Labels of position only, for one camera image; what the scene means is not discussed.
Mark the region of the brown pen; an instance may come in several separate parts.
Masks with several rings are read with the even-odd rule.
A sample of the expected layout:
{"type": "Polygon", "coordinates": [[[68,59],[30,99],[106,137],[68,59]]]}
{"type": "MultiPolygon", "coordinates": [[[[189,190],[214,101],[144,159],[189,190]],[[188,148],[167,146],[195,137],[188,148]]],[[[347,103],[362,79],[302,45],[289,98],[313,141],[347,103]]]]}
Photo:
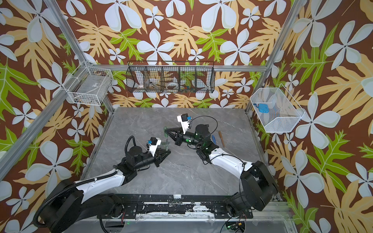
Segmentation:
{"type": "Polygon", "coordinates": [[[222,146],[225,148],[225,143],[224,143],[224,139],[223,139],[222,132],[219,131],[218,133],[219,133],[219,137],[220,137],[220,140],[221,140],[222,146]]]}

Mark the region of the white mesh basket right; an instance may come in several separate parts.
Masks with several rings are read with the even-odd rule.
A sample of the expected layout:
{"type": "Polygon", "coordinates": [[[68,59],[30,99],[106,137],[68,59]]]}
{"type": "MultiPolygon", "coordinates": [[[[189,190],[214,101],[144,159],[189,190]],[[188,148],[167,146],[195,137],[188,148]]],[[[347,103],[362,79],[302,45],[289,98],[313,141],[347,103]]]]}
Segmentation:
{"type": "Polygon", "coordinates": [[[250,101],[265,132],[270,134],[290,133],[305,115],[305,110],[283,85],[259,88],[250,101]],[[268,105],[269,113],[260,113],[256,105],[268,105]]]}

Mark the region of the electronics board with led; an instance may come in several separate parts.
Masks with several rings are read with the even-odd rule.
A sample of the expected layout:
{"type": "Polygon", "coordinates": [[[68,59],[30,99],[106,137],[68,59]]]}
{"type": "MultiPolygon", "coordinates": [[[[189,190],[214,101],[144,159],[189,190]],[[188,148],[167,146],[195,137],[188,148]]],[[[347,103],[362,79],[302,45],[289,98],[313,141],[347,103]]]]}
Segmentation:
{"type": "Polygon", "coordinates": [[[236,221],[236,222],[227,222],[225,223],[225,227],[223,228],[226,230],[226,233],[244,233],[245,231],[245,222],[244,221],[236,221]]]}

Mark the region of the green pen cap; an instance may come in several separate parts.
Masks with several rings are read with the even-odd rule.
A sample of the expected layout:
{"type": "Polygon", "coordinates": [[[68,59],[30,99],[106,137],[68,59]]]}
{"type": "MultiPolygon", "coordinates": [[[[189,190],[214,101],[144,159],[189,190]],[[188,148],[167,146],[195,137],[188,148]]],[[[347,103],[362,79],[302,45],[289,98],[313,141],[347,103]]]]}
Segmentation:
{"type": "Polygon", "coordinates": [[[164,130],[164,136],[165,136],[165,138],[168,138],[168,135],[166,133],[167,127],[164,127],[163,130],[164,130]]]}

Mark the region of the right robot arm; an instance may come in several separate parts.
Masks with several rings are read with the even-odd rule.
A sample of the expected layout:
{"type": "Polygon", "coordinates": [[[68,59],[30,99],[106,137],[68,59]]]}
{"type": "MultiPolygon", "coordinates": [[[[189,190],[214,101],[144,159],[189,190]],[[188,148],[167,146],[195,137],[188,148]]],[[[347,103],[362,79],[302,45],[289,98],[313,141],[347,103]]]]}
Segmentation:
{"type": "Polygon", "coordinates": [[[219,166],[239,179],[239,192],[225,203],[229,216],[248,214],[253,209],[262,211],[278,193],[278,186],[263,162],[248,162],[228,154],[212,141],[208,125],[197,125],[194,133],[181,127],[166,128],[164,132],[177,146],[182,143],[193,146],[202,161],[219,166]]]}

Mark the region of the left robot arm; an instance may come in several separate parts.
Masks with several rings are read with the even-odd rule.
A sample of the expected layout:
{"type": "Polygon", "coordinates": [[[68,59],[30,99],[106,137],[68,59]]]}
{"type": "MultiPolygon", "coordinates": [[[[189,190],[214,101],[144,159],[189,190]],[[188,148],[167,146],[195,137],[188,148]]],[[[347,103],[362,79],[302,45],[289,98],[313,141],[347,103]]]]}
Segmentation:
{"type": "Polygon", "coordinates": [[[123,208],[121,200],[113,194],[102,193],[129,183],[151,164],[159,167],[171,154],[160,145],[161,139],[152,137],[147,141],[147,150],[143,151],[134,136],[130,136],[124,147],[125,156],[119,164],[91,179],[63,181],[36,210],[33,224],[38,228],[48,228],[52,233],[61,233],[77,221],[118,214],[123,208]]]}

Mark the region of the blue object in basket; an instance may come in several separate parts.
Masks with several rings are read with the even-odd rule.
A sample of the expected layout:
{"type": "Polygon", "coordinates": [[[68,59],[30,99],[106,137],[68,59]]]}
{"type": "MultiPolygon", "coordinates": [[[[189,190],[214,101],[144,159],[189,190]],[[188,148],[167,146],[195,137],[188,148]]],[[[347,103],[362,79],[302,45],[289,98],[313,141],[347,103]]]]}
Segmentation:
{"type": "Polygon", "coordinates": [[[267,114],[269,113],[269,108],[268,108],[268,105],[267,104],[264,104],[264,103],[259,103],[256,105],[257,109],[259,110],[260,113],[264,113],[264,114],[267,114]]]}

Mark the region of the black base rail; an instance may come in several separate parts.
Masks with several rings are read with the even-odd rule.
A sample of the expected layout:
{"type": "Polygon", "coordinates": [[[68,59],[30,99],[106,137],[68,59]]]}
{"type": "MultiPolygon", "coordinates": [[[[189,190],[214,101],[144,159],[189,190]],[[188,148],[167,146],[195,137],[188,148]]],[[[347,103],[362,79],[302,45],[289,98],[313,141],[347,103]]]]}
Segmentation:
{"type": "Polygon", "coordinates": [[[235,208],[229,196],[116,194],[125,219],[224,220],[253,218],[251,207],[235,208]]]}

